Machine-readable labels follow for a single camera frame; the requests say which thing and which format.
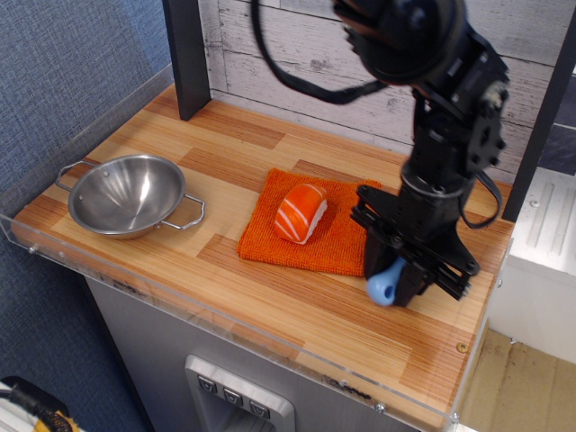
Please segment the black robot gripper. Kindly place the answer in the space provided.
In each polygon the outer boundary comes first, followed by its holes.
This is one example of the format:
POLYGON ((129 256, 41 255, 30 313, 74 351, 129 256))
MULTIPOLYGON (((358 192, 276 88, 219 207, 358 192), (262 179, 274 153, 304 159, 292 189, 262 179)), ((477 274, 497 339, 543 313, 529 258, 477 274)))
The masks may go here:
POLYGON ((435 284, 456 300, 470 289, 480 266, 460 240, 456 225, 473 181, 446 188, 402 178, 393 195, 362 184, 351 217, 366 231, 364 277, 387 270, 398 257, 406 263, 400 272, 393 305, 406 307, 435 284))

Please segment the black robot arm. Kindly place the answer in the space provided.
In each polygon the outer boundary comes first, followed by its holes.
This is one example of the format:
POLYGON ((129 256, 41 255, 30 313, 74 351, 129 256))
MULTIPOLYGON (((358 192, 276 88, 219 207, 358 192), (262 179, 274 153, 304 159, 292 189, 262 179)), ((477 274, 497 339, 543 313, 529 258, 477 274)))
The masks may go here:
POLYGON ((505 143, 500 118, 507 66, 469 24, 461 1, 337 1, 337 16, 366 70, 415 99, 413 149, 398 194, 362 185, 353 219, 366 231, 367 293, 406 306, 430 285, 465 296, 479 264, 457 234, 476 183, 505 143))

